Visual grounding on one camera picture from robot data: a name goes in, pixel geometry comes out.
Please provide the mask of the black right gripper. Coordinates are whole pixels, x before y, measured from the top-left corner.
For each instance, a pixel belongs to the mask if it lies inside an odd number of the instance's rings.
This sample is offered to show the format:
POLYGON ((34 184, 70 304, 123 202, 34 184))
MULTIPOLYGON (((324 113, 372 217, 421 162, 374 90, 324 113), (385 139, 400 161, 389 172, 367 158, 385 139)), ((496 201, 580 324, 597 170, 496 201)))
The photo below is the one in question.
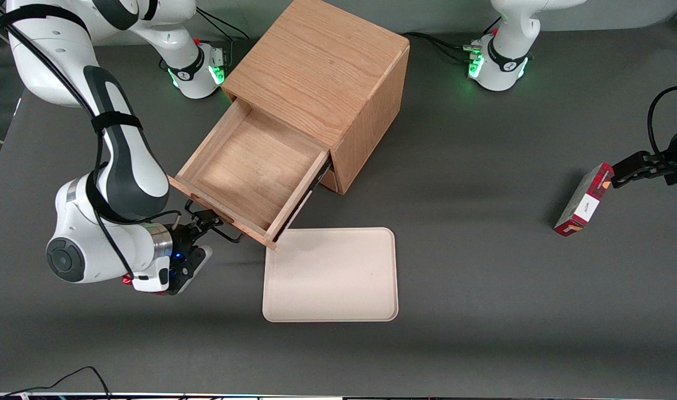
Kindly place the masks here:
POLYGON ((195 245, 198 239, 208 230, 223 225, 224 220, 214 210, 206 209, 199 211, 199 219, 194 218, 187 225, 178 225, 169 231, 173 245, 169 264, 169 296, 183 293, 211 258, 212 249, 195 245))

